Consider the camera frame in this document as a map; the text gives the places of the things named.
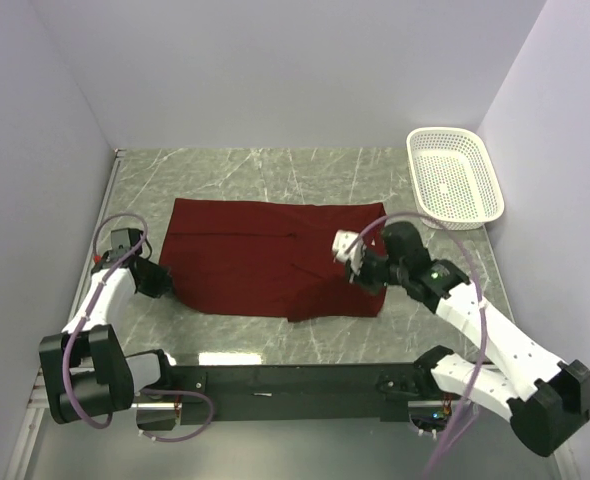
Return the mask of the dark red t-shirt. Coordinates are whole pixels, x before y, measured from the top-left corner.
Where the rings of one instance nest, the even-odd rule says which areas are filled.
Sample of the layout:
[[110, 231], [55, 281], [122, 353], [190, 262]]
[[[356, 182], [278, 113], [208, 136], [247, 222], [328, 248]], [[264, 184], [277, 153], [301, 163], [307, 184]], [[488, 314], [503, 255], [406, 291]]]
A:
[[384, 291], [350, 283], [332, 245], [360, 232], [381, 203], [288, 205], [175, 200], [159, 257], [175, 297], [205, 314], [285, 318], [375, 317]]

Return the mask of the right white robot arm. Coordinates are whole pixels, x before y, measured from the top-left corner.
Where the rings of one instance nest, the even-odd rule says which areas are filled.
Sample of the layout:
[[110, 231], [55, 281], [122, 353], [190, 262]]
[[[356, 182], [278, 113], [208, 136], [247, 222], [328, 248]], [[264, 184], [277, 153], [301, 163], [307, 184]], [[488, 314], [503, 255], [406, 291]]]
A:
[[410, 222], [383, 227], [385, 252], [366, 245], [365, 233], [338, 231], [332, 243], [350, 282], [372, 291], [400, 286], [407, 295], [454, 327], [494, 370], [445, 348], [419, 358], [419, 395], [453, 393], [506, 420], [531, 452], [548, 457], [590, 420], [590, 369], [567, 362], [520, 330], [455, 264], [434, 259]]

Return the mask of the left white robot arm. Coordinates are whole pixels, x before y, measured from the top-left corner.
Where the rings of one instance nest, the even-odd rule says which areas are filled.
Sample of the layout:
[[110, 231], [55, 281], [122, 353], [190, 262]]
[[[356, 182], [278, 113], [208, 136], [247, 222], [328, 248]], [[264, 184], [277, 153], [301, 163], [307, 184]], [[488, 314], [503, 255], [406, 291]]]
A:
[[[154, 402], [174, 392], [164, 351], [125, 356], [113, 328], [133, 296], [157, 299], [172, 289], [168, 270], [142, 255], [147, 244], [143, 230], [112, 231], [110, 249], [93, 266], [79, 310], [62, 332], [41, 340], [40, 364], [56, 423], [84, 420], [105, 428], [112, 414], [129, 409], [140, 391]], [[99, 422], [103, 415], [108, 419]]]

